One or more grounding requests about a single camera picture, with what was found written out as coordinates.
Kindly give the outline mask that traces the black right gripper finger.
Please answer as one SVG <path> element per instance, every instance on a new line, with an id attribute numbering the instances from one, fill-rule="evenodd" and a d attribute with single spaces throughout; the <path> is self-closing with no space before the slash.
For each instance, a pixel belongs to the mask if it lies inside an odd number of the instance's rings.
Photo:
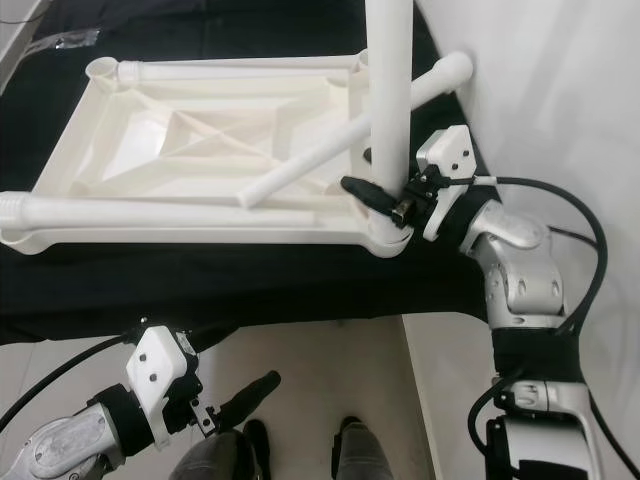
<path id="1" fill-rule="evenodd" d="M 344 175 L 340 179 L 340 188 L 348 195 L 360 201 L 367 210 L 383 215 L 384 218 L 392 221 L 393 224 L 407 224 L 406 204 L 394 195 L 385 192 L 378 184 L 370 182 L 352 175 Z"/>

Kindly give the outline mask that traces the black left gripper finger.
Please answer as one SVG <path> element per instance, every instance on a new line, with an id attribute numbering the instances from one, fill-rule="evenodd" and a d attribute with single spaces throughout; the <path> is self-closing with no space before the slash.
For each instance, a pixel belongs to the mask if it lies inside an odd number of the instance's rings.
<path id="1" fill-rule="evenodd" d="M 280 383 L 282 376 L 276 370 L 266 372 L 260 379 L 251 381 L 220 407 L 218 428 L 234 429 L 250 419 L 256 408 L 279 387 Z"/>
<path id="2" fill-rule="evenodd" d="M 186 351 L 202 353 L 238 332 L 236 324 L 198 326 L 186 332 Z"/>

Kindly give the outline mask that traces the white plastic children table top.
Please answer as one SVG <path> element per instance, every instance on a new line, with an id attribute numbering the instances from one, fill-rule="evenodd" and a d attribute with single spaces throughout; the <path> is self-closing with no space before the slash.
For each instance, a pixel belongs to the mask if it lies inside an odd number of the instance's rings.
<path id="1" fill-rule="evenodd" d="M 243 207 L 237 192 L 275 166 L 332 136 L 365 111 L 364 59 L 247 58 L 160 61 L 210 67 L 349 68 L 346 77 L 293 76 L 145 82 L 116 79 L 120 61 L 87 65 L 87 86 L 36 183 L 26 192 L 238 207 L 255 212 L 315 212 L 312 227 L 1 228 L 6 246 L 35 255 L 70 243 L 355 244 L 379 257 L 399 255 L 407 236 L 381 239 L 340 178 L 370 177 L 367 140 L 293 180 L 261 204 Z"/>

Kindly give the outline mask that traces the black tablecloth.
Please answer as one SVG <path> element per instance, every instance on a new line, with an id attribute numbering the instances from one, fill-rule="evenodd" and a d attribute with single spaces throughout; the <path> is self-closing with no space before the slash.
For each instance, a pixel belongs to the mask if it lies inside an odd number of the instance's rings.
<path id="1" fill-rule="evenodd" d="M 92 60 L 355 54 L 362 0 L 56 0 L 38 35 L 99 31 L 90 46 L 20 61 L 0 97 L 0 184 L 31 189 L 78 104 Z M 416 239 L 393 259 L 348 244 L 55 244 L 1 252 L 6 343 L 106 337 L 142 317 L 197 328 L 383 317 L 484 317 L 483 273 Z"/>

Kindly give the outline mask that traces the grey robot right leg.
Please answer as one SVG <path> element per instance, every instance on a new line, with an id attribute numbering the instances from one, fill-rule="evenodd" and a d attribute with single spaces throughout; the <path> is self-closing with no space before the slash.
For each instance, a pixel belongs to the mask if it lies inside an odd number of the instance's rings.
<path id="1" fill-rule="evenodd" d="M 378 438 L 355 416 L 344 417 L 333 436 L 330 472 L 333 480 L 394 480 Z"/>

